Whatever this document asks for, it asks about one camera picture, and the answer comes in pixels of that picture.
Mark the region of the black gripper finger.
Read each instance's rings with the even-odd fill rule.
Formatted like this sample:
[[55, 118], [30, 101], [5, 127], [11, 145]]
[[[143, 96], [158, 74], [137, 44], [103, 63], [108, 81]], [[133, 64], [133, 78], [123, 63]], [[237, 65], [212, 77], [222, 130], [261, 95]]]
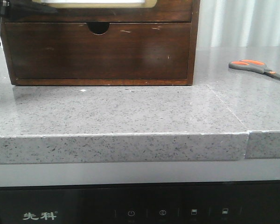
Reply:
[[55, 14], [58, 10], [32, 0], [9, 0], [7, 12], [9, 14]]

